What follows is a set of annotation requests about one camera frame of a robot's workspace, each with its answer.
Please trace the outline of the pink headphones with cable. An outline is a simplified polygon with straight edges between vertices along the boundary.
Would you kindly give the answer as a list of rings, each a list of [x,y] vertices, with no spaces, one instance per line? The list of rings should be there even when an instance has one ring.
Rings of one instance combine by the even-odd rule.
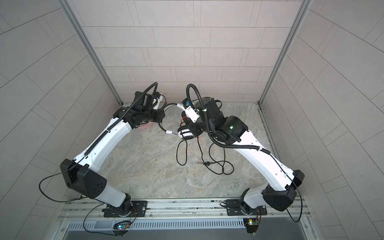
[[[146,128],[149,128],[152,124],[153,124],[153,122],[147,122],[147,123],[140,124],[139,127],[138,127],[138,129],[146,129]]]

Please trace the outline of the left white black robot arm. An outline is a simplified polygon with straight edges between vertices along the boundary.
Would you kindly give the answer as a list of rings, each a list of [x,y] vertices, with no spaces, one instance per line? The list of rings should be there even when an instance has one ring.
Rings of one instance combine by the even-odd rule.
[[[159,92],[145,95],[136,92],[136,104],[132,108],[119,108],[108,126],[86,150],[73,160],[63,160],[60,165],[69,189],[107,204],[103,210],[105,217],[126,217],[133,207],[130,195],[114,188],[98,171],[117,143],[131,130],[149,122],[162,121],[164,111],[159,105],[163,98]]]

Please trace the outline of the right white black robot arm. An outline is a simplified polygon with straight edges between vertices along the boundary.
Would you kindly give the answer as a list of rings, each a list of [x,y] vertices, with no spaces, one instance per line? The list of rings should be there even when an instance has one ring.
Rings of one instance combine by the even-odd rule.
[[[292,170],[277,160],[243,121],[235,116],[225,117],[214,99],[205,98],[196,104],[185,99],[177,106],[183,111],[185,123],[178,130],[180,138],[189,140],[206,132],[215,145],[239,152],[267,180],[264,187],[243,192],[239,209],[244,214],[250,215],[264,205],[283,212],[292,205],[305,178],[302,171]]]

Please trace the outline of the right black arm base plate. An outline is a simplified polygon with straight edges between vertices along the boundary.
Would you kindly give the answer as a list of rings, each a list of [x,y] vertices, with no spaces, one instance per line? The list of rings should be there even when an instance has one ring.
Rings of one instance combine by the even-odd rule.
[[[242,210],[239,200],[225,200],[220,202],[220,206],[227,210],[228,216],[266,216],[268,214],[266,206],[259,206],[256,209],[251,209],[250,213]]]

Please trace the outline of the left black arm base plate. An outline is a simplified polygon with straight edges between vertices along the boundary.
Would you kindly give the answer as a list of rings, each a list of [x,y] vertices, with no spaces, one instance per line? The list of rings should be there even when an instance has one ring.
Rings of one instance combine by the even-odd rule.
[[[124,202],[120,207],[107,205],[102,212],[105,218],[144,217],[147,205],[147,201],[130,201]]]

